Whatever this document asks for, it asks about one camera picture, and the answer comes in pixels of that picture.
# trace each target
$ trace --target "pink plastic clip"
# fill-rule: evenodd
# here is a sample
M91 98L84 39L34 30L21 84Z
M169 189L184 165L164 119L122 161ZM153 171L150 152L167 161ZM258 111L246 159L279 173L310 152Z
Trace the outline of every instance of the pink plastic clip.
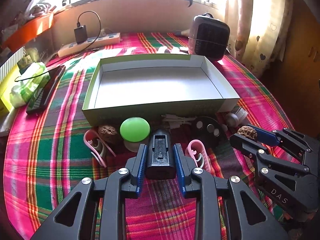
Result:
M204 168L207 172L211 172L207 152L205 151L204 145L201 141L191 141L185 150L185 155L189 155L195 161L197 167ZM198 162L200 162L201 159L203 159L203 164L198 166Z
M107 167L106 163L104 162L104 154L101 156L97 150L91 145L92 144L92 140L93 139L99 139L102 144L113 154L113 156L115 157L116 154L113 152L113 150L111 150L111 148L108 146L108 144L101 139L101 137L99 136L99 134L93 130L93 129L90 129L88 130L85 134L84 134L84 137L83 137L83 141L85 143L85 145L91 150L91 153L92 155L96 158L96 160L98 161L98 163L103 166L103 167Z

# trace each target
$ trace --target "green round cap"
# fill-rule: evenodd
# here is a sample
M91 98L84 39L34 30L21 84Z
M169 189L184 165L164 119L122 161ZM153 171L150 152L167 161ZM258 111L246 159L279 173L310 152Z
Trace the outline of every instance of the green round cap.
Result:
M150 125L141 117L131 117L120 126L120 134L129 142L140 142L150 133Z

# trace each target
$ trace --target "wooden cabinet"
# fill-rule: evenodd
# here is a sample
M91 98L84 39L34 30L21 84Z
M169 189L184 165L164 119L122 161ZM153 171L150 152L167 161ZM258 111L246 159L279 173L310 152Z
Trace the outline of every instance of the wooden cabinet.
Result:
M303 0L294 0L283 62L261 78L297 131L320 133L320 24Z

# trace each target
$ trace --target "tablecloth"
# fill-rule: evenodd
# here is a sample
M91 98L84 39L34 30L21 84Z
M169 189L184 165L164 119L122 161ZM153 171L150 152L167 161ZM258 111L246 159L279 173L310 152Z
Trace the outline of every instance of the tablecloth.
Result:
M19 109L9 135L4 164L4 196L8 217L24 239L36 229L83 178L100 179L123 167L134 156L124 146L115 149L116 157L108 155L107 168L99 166L83 143L90 128L81 109L97 58L129 54L156 53L159 47L188 45L188 39L171 33L122 34L119 44L108 45L96 52L85 53L66 63L62 77L48 108L39 115L27 115ZM52 66L68 60L56 59ZM267 130L292 128L285 113L268 90L231 56L214 62L241 99L238 105L249 114L251 124ZM217 114L223 122L224 113ZM235 130L229 129L230 136ZM188 127L172 130L172 142L189 140ZM294 161L279 148L269 147L279 158ZM247 157L233 151L228 142L213 152L208 150L212 174L228 178L237 175L247 183L275 215L281 210L253 187L254 168ZM128 239L193 239L195 200L182 198L177 180L145 180L139 200L126 200ZM226 230L221 217L221 231Z

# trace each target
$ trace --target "open box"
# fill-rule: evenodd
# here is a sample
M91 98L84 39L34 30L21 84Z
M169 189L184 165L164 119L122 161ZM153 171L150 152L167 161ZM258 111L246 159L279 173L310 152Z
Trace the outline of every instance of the open box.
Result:
M139 54L103 58L89 84L82 111L92 126L162 114L212 115L231 111L239 100L203 56Z

